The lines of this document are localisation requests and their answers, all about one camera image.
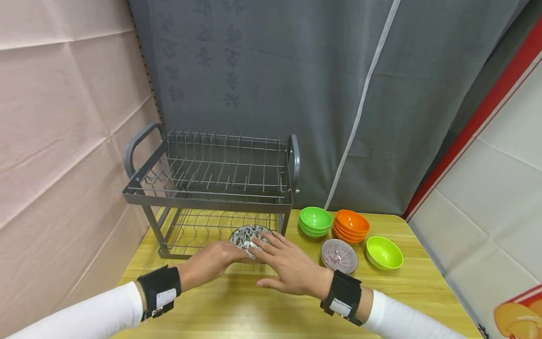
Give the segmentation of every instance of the wooden table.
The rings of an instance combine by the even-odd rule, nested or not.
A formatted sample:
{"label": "wooden table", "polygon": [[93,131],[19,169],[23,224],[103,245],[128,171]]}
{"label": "wooden table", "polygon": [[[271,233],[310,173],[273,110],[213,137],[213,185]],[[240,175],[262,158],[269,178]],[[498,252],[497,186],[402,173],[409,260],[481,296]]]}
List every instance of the wooden table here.
{"label": "wooden table", "polygon": [[[374,268],[364,254],[364,242],[354,246],[359,266],[354,276],[365,286],[435,318],[468,338],[480,334],[461,304],[427,256],[407,223],[393,215],[363,214],[371,235],[394,241],[403,251],[404,265],[396,271]],[[293,210],[286,237],[319,262],[325,239],[311,239],[298,231],[299,211]],[[180,260],[161,259],[151,231],[147,233],[120,284],[165,264]],[[256,287],[265,276],[275,275],[267,265],[235,263],[219,279],[182,294],[175,308],[117,338],[379,338],[335,315],[324,314],[319,301],[290,296]]]}

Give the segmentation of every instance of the stack of orange bowls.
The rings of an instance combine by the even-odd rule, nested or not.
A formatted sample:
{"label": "stack of orange bowls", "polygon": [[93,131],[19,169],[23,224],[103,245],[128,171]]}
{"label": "stack of orange bowls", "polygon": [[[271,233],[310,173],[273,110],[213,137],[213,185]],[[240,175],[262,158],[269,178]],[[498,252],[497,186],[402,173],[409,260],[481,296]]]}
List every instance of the stack of orange bowls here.
{"label": "stack of orange bowls", "polygon": [[369,233],[369,222],[351,210],[342,209],[333,220],[335,237],[349,244],[362,242]]}

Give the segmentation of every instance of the white label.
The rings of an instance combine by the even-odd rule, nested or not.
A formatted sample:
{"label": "white label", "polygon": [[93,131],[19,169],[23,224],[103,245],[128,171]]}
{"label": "white label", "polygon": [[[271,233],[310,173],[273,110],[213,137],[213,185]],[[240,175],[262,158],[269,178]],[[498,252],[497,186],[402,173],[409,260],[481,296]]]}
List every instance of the white label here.
{"label": "white label", "polygon": [[352,310],[350,306],[335,298],[331,302],[330,309],[337,312],[337,314],[343,318],[348,318],[348,315],[350,315],[350,311]]}
{"label": "white label", "polygon": [[170,289],[162,293],[158,293],[156,295],[156,309],[163,307],[164,305],[167,305],[171,303],[175,298],[177,297],[177,290],[176,289]]}

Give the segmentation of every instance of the dish rack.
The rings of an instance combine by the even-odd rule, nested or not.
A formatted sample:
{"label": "dish rack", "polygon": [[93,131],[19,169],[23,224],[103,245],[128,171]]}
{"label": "dish rack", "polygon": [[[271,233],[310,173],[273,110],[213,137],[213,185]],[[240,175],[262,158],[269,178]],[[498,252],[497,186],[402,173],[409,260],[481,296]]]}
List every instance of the dish rack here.
{"label": "dish rack", "polygon": [[[137,145],[158,129],[162,142],[138,170]],[[285,234],[300,156],[295,135],[280,138],[175,131],[150,124],[126,147],[130,178],[122,191],[143,207],[162,258],[187,259],[238,227],[258,224]],[[163,207],[156,218],[152,207]]]}

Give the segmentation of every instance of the green bowl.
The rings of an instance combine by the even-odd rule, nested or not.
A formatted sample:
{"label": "green bowl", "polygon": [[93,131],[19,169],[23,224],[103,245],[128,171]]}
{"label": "green bowl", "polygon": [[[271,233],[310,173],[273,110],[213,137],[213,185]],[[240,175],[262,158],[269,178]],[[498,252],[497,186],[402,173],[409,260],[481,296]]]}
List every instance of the green bowl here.
{"label": "green bowl", "polygon": [[403,252],[391,240],[372,236],[367,239],[366,246],[367,258],[376,268],[389,271],[403,265]]}
{"label": "green bowl", "polygon": [[318,231],[318,232],[309,231],[309,230],[307,230],[305,228],[305,226],[304,226],[304,224],[303,224],[303,222],[301,220],[299,220],[299,228],[301,228],[301,231],[303,233],[305,233],[307,236],[310,236],[311,238],[319,238],[321,236],[326,235],[329,232],[328,229],[326,229],[324,231]]}
{"label": "green bowl", "polygon": [[333,218],[320,207],[305,207],[299,214],[299,220],[303,222],[307,230],[311,232],[327,231],[333,224]]}
{"label": "green bowl", "polygon": [[305,224],[303,222],[303,220],[301,220],[301,219],[299,219],[299,224],[301,224],[303,229],[305,229],[306,231],[309,231],[312,234],[325,234],[325,233],[327,233],[327,231],[329,231],[331,229],[331,226],[328,227],[328,228],[316,228],[315,229],[315,228],[310,227],[307,224]]}

